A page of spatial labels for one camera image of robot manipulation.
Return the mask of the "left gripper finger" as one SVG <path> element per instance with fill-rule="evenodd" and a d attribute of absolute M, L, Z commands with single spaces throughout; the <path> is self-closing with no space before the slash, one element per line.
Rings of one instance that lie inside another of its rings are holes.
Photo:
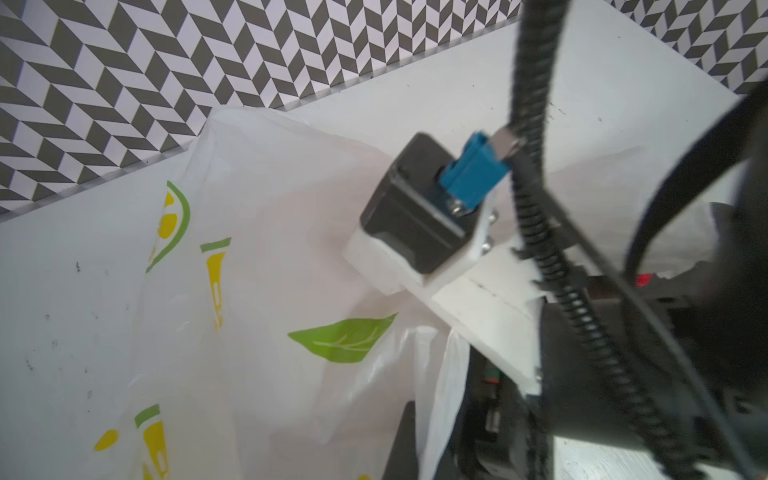
<path fill-rule="evenodd" d="M 416 480 L 417 478 L 416 408 L 415 402 L 410 401 L 403 410 L 382 479 Z"/>

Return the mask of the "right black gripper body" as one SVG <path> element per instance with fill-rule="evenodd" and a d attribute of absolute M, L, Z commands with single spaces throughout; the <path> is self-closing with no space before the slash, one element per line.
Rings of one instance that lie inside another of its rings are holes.
<path fill-rule="evenodd" d="M 509 158 L 533 199 L 519 252 L 554 295 L 539 336 L 544 384 L 525 396 L 479 353 L 455 427 L 460 479 L 546 479 L 552 439 L 644 446 L 672 479 L 704 463 L 756 478 L 767 470 L 767 123 L 723 119 L 680 160 L 650 202 L 624 267 L 614 269 L 566 218 L 527 153 Z M 657 234 L 737 163 L 733 204 L 715 204 L 714 259 L 644 288 L 630 278 Z"/>

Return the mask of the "white lemon print plastic bag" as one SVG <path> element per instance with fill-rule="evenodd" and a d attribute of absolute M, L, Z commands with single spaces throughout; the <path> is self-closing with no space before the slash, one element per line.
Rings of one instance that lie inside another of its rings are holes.
<path fill-rule="evenodd" d="M 360 229 L 390 158 L 267 109 L 214 111 L 165 204 L 123 412 L 88 479 L 380 479 L 404 428 L 437 470 L 477 348 L 541 390 L 531 264 L 474 234 L 432 274 Z"/>

